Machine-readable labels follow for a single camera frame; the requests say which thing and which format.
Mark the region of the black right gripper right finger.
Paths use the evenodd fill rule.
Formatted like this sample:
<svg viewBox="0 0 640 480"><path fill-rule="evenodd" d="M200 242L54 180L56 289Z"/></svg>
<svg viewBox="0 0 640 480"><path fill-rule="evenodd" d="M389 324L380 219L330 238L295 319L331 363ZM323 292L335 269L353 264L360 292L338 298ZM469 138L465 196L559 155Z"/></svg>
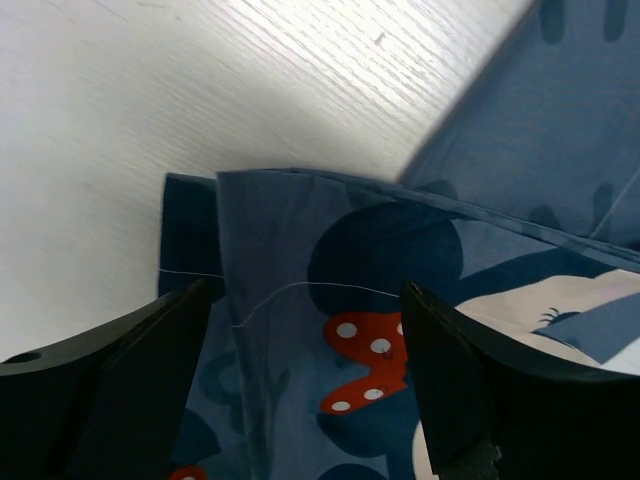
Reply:
<svg viewBox="0 0 640 480"><path fill-rule="evenodd" d="M403 287L401 320L438 477L638 477L636 376L537 350L412 282Z"/></svg>

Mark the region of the blue cartoon print cloth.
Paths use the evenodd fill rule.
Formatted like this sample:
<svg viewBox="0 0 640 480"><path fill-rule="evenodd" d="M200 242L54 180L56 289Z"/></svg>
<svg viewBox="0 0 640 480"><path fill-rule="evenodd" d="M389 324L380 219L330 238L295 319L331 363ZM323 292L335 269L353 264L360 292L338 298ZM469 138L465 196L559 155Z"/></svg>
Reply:
<svg viewBox="0 0 640 480"><path fill-rule="evenodd" d="M639 5L538 1L395 185L165 179L158 291L205 279L172 479L442 479L401 320L412 282L639 380Z"/></svg>

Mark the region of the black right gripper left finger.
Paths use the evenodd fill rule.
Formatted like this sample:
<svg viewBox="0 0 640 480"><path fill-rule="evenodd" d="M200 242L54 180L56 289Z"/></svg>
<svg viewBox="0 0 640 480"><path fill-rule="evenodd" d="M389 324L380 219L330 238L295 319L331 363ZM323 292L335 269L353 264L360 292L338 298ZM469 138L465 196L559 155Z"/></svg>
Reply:
<svg viewBox="0 0 640 480"><path fill-rule="evenodd" d="M167 478L209 310L198 281L2 362L2 478Z"/></svg>

